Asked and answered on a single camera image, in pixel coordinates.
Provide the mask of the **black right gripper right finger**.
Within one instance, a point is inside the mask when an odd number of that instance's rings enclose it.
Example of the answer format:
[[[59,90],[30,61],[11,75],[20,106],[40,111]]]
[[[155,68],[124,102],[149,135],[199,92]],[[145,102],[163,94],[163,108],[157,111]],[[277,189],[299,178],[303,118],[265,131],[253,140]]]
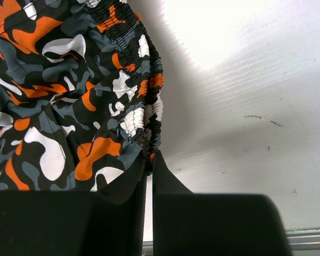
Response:
[[[291,255],[279,212],[262,194],[196,194],[153,160],[154,255]]]

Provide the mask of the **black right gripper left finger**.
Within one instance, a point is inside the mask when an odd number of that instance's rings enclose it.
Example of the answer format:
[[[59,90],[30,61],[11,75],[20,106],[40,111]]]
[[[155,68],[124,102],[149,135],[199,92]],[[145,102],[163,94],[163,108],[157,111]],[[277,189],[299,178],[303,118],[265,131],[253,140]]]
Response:
[[[141,255],[146,160],[98,192],[0,191],[0,255]]]

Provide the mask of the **orange camouflage shorts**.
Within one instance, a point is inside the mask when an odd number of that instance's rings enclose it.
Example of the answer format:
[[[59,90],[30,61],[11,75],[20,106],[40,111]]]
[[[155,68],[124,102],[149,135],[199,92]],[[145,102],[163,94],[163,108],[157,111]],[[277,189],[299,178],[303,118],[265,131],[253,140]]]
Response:
[[[0,1],[0,190],[104,191],[149,165],[162,87],[127,1]]]

